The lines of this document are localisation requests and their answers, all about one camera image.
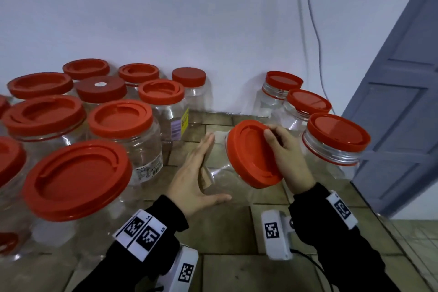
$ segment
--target right hand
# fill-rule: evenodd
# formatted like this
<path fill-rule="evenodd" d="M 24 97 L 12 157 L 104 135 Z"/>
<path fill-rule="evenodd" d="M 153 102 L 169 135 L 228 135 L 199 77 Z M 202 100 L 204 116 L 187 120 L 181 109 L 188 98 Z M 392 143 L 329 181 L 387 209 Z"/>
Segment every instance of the right hand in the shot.
<path fill-rule="evenodd" d="M 277 166 L 293 194 L 301 194 L 315 186 L 316 182 L 304 160 L 298 139 L 278 125 L 266 125 L 263 135 L 274 152 Z M 277 134 L 283 146 L 278 142 Z"/>

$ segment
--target black sleeve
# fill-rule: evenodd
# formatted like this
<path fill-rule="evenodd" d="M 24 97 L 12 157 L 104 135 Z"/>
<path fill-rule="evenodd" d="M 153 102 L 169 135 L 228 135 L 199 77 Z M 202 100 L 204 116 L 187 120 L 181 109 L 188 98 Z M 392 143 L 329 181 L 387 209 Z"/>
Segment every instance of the black sleeve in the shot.
<path fill-rule="evenodd" d="M 187 220 L 181 210 L 164 195 L 146 211 L 166 225 L 167 229 L 145 261 L 140 262 L 116 241 L 108 249 L 105 259 L 76 286 L 74 292 L 91 289 L 115 291 L 118 288 L 120 291 L 134 291 L 135 285 L 143 277 L 148 276 L 153 280 L 170 270 L 180 249 L 174 234 L 189 228 Z"/>
<path fill-rule="evenodd" d="M 328 280 L 341 292 L 399 291 L 385 273 L 379 253 L 360 235 L 349 230 L 326 200 L 330 192 L 320 183 L 294 196 L 289 206 L 299 239 L 316 248 Z"/>

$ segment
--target blue door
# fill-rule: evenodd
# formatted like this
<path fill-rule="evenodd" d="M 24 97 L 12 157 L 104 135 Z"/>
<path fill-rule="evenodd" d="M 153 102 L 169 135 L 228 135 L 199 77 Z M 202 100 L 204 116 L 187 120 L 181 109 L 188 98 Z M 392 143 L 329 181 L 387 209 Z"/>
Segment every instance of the blue door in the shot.
<path fill-rule="evenodd" d="M 342 116 L 372 137 L 353 183 L 375 212 L 437 177 L 438 0 L 409 1 Z"/>

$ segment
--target hand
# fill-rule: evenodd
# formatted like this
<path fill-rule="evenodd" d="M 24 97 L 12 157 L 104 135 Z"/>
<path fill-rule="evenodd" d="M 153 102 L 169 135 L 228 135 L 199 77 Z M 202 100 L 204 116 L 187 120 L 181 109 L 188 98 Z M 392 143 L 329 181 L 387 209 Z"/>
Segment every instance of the hand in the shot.
<path fill-rule="evenodd" d="M 287 129 L 278 125 L 266 125 L 263 135 L 274 152 L 277 166 L 284 180 L 293 194 L 301 194 L 315 186 L 316 182 L 304 160 L 298 139 L 293 137 Z M 278 142 L 276 133 L 283 146 Z"/>
<path fill-rule="evenodd" d="M 198 147 L 187 156 L 186 161 L 173 177 L 167 190 L 167 197 L 178 206 L 186 217 L 190 217 L 195 212 L 208 206 L 232 199 L 231 195 L 228 194 L 204 195 L 199 188 L 199 169 L 205 153 L 214 140 L 213 133 L 205 134 Z"/>

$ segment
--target white device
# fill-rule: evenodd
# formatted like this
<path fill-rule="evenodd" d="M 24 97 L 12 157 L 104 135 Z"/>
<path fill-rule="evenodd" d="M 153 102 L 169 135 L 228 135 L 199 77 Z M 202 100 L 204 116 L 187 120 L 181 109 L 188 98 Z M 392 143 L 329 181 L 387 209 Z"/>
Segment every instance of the white device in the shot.
<path fill-rule="evenodd" d="M 295 230 L 290 224 L 290 216 L 279 210 L 267 210 L 261 213 L 261 225 L 266 255 L 271 260 L 292 260 L 289 234 Z"/>
<path fill-rule="evenodd" d="M 188 292 L 198 258 L 197 250 L 181 245 L 171 269 L 158 277 L 155 287 L 163 292 Z"/>

